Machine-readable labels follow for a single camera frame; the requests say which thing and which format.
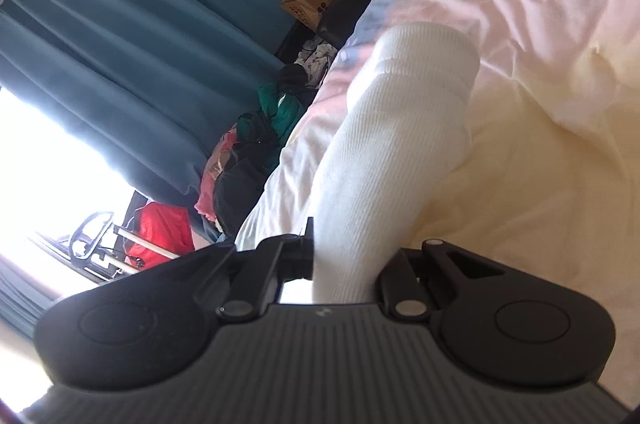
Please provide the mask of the cream white sweatpants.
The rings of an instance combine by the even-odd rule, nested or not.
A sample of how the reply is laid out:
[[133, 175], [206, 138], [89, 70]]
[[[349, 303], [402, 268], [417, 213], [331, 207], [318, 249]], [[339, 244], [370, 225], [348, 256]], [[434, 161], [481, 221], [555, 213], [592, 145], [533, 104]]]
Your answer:
[[410, 23], [375, 43], [311, 189], [315, 303], [367, 303], [434, 188], [471, 150], [466, 109], [480, 69], [454, 28]]

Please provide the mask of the pile of mixed clothes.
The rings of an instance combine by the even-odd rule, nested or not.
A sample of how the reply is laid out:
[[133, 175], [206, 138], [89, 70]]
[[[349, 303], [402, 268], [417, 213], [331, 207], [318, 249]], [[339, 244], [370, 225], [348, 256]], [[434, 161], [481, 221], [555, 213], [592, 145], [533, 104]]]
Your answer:
[[262, 196], [294, 127], [314, 102], [337, 50], [319, 38], [303, 44], [277, 80], [257, 92], [258, 106], [222, 135], [206, 162], [194, 209], [209, 239], [233, 239]]

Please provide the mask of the white garment steamer stand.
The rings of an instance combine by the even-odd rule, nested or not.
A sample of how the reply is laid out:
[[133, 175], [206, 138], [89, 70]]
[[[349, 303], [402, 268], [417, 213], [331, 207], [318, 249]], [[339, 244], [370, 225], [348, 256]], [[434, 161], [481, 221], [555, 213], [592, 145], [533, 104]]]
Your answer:
[[[168, 251], [168, 249], [156, 245], [151, 241], [143, 239], [140, 235], [125, 229], [121, 225], [115, 225], [113, 222], [114, 214], [109, 211], [98, 211], [91, 214], [86, 218], [81, 225], [75, 230], [70, 237], [67, 245], [68, 256], [70, 256], [70, 263], [76, 268], [85, 268], [91, 261], [91, 257], [94, 254], [100, 256], [100, 266], [108, 268], [112, 266], [117, 272], [123, 274], [133, 275], [141, 271], [138, 266], [138, 259], [132, 259], [134, 266], [129, 265], [126, 262], [128, 255], [122, 251], [122, 257], [116, 253], [116, 249], [112, 247], [106, 247], [102, 244], [104, 236], [107, 232], [113, 232], [117, 236], [121, 236], [124, 240], [130, 243], [138, 244], [145, 248], [147, 251], [162, 256], [169, 260], [179, 258], [178, 254]], [[91, 225], [96, 219], [103, 221], [101, 228], [99, 228], [96, 236], [91, 237], [85, 233], [87, 225]]]

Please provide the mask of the red bag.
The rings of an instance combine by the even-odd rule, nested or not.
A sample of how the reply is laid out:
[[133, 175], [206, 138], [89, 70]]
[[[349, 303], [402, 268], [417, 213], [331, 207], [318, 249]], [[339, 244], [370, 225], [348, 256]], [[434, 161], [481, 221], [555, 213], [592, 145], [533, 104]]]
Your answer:
[[[195, 251], [189, 213], [183, 207], [147, 203], [134, 212], [125, 229], [178, 256]], [[166, 256], [128, 239], [125, 240], [124, 250], [128, 265], [139, 270], [168, 262]]]

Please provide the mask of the teal window curtain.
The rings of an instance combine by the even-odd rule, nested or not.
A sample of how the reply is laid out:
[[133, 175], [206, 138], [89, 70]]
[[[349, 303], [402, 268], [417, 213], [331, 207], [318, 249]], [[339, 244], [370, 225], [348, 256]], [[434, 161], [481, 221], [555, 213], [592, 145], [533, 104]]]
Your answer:
[[281, 0], [1, 0], [1, 82], [137, 190], [192, 207], [294, 20]]

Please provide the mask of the pastel tie-dye bed sheet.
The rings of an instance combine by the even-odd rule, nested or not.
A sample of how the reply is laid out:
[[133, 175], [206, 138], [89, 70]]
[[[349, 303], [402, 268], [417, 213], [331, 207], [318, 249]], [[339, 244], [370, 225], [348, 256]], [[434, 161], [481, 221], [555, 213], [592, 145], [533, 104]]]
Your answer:
[[413, 242], [440, 237], [576, 289], [612, 315], [602, 384], [639, 401], [639, 0], [372, 0], [236, 237], [303, 228], [347, 90], [387, 28], [442, 23], [480, 56], [473, 147]]

